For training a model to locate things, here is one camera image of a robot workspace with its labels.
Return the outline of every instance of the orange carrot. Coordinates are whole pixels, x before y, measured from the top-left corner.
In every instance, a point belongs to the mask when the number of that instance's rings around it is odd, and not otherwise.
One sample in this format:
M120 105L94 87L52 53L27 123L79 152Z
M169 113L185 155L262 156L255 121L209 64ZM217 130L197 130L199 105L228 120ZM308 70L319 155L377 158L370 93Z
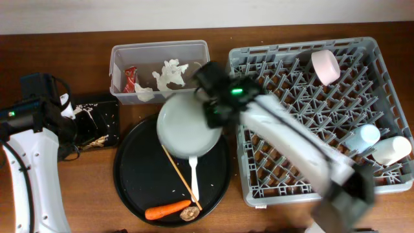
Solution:
M190 200L179 201L177 203L149 208L145 211L145 218L148 220L160 219L168 214L180 211L191 204Z

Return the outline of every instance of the gray dish rack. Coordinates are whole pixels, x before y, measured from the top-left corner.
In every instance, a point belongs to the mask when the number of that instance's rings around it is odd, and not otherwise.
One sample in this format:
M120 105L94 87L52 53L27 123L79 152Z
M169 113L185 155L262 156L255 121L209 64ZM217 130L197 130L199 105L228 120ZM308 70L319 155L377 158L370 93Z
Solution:
M316 76L311 54L332 51L341 76L323 86ZM381 139L401 135L414 144L407 120L373 38L349 38L233 49L227 71L232 78L255 76L274 93L302 124L357 163L374 167L375 192L409 190L414 162L409 156L391 166L372 158L372 149L349 151L344 142L351 130L374 124ZM249 206L312 201L320 196L291 163L259 135L245 126L237 130L237 155L245 202Z

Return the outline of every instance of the plastic bin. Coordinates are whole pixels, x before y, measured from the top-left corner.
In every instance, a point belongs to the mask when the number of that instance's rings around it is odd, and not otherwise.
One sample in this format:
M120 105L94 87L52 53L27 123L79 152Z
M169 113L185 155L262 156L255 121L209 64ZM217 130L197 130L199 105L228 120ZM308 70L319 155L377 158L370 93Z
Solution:
M156 79L152 72L161 74L164 61L178 59L180 65L188 64L186 72L182 75L186 85L172 91L158 91ZM111 94L116 96L122 104L153 104L166 101L171 93L194 91L195 84L191 80L192 74L205 63L210 61L207 43L203 40L172 41L159 43L141 43L130 45L117 45L112 48L109 76L111 77ZM154 98L143 102L137 95L148 93L122 93L126 85L124 70L135 66L138 72L138 82L141 87L153 88Z
M312 52L328 49L340 64L338 80L323 86L311 62ZM380 49L373 38L350 38L233 49L231 77L257 77L290 114L329 145L355 162L370 164L377 194L409 190L414 161L409 156L390 165L376 163L363 153L347 151L351 131L374 124L381 139L400 135L414 143ZM249 206L319 199L309 182L289 160L245 126L237 130L237 156L245 202Z

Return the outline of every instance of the wooden table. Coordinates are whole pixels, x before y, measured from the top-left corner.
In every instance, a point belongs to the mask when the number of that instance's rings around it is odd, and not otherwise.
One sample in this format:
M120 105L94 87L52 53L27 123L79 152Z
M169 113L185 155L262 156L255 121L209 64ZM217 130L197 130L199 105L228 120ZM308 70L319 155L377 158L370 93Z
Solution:
M203 39L212 60L225 65L232 48L322 39L374 37L411 129L414 129L414 22L301 25L280 27L148 30L0 36L0 107L21 98L19 77L49 72L66 80L74 94L108 91L109 58L115 45L155 41ZM160 105L121 107L123 137L140 119L156 113ZM231 147L235 148L234 139ZM182 228L158 228L135 217L122 204L113 184L116 149L83 153L80 159L58 164L65 213L73 232L262 232L311 223L315 203L269 206L255 210L243 202L239 169L224 199L201 221ZM373 211L359 227L381 232L412 232L414 190L378 196ZM8 166L0 170L0 232L14 230L12 183Z

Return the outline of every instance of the chopstick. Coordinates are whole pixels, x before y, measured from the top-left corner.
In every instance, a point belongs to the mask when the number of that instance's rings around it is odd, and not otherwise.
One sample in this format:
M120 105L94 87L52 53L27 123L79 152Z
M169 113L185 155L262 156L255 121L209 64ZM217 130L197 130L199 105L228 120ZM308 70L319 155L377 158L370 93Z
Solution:
M177 166L175 165L175 162L174 162L174 161L173 161L173 159L171 158L171 155L169 155L169 153L168 153L167 149L164 147L164 145L161 145L161 146L162 146L162 149L164 149L164 152L166 153L166 155L167 155L167 157L168 157L169 161L170 161L170 162L171 162L171 164L174 166L175 171L176 171L176 172L177 172L177 174L180 176L181 181L184 183L184 185L186 186L186 188L187 188L188 192L190 193L191 197L194 199L195 204L199 207L199 209L200 209L200 211L201 211L201 210L202 210L202 208L201 208L200 203L198 202L197 198L195 198L195 196L194 196L194 194L193 194L193 192L192 192L191 188L188 186L188 184L187 184L186 180L185 180L185 179L183 178L183 176L181 175L181 172L180 172L180 170L177 168Z

